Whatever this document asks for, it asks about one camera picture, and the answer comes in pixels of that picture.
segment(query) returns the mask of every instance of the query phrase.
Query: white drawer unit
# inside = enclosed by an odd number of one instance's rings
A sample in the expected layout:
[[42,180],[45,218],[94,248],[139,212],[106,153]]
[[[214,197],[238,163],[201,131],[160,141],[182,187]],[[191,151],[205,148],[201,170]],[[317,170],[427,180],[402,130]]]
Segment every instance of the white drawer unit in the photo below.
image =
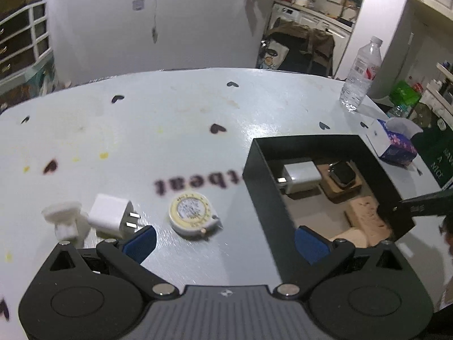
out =
[[299,22],[300,12],[296,9],[292,9],[291,7],[286,7],[277,3],[274,4],[272,7],[272,14],[270,16],[268,29],[272,29],[276,20],[279,18],[289,22]]
[[320,18],[315,17],[314,15],[307,14],[305,12],[299,12],[298,23],[302,25],[307,25],[310,28],[315,28],[321,22]]
[[329,24],[327,29],[328,32],[334,36],[335,41],[334,57],[332,60],[332,73],[335,77],[335,73],[340,65],[341,58],[343,57],[343,53],[346,49],[347,43],[349,42],[351,34],[350,32],[341,29],[334,24]]

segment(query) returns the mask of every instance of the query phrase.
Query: watch face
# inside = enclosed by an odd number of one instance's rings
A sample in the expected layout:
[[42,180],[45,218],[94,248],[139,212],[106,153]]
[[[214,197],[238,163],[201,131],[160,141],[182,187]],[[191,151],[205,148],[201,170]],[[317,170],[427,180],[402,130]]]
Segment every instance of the watch face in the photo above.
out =
[[356,173],[346,161],[331,164],[329,175],[342,188],[351,185],[356,179]]

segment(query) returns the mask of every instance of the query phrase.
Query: white table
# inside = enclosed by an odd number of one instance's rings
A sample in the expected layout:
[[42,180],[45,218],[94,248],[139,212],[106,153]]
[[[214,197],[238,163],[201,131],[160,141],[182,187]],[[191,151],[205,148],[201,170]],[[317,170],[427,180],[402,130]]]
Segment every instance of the white table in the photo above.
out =
[[[230,81],[239,87],[227,86]],[[0,317],[1,339],[25,339],[17,307],[57,243],[41,210],[80,201],[89,211],[97,193],[130,199],[156,227],[157,249],[143,265],[180,290],[185,284],[278,285],[245,184],[232,182],[228,172],[242,174],[255,137],[363,135],[361,121],[385,118],[368,98],[359,113],[347,112],[338,101],[342,85],[317,76],[255,69],[158,71],[71,88],[8,109],[0,116],[0,300],[5,298],[10,320]],[[113,104],[114,95],[124,99]],[[29,121],[22,124],[27,116]],[[320,121],[330,129],[321,130]],[[213,123],[227,131],[212,134]],[[57,170],[43,175],[53,159]],[[420,157],[414,165],[405,170],[383,163],[404,198],[438,190]],[[220,173],[213,177],[217,185],[209,182],[211,173]],[[167,218],[177,194],[169,180],[180,177],[187,185],[193,175],[203,177],[199,191],[223,223],[209,241],[184,240]],[[163,195],[157,193],[159,180],[164,181]],[[91,232],[85,246],[98,241]]]

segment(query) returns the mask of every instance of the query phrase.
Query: tissue box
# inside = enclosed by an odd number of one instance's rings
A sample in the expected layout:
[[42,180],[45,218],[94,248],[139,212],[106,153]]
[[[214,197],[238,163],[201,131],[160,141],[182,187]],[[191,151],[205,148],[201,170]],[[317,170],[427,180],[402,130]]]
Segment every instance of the tissue box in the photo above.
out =
[[410,139],[388,130],[383,120],[374,120],[366,136],[380,159],[407,166],[417,156]]

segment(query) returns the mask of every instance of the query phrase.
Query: round tape measure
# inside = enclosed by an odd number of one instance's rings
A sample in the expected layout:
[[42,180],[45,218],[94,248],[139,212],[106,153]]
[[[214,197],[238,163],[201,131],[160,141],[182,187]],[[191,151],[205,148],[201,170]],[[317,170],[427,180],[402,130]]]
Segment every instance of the round tape measure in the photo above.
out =
[[199,193],[187,192],[176,197],[168,210],[172,228],[181,235],[204,235],[220,223],[208,199]]

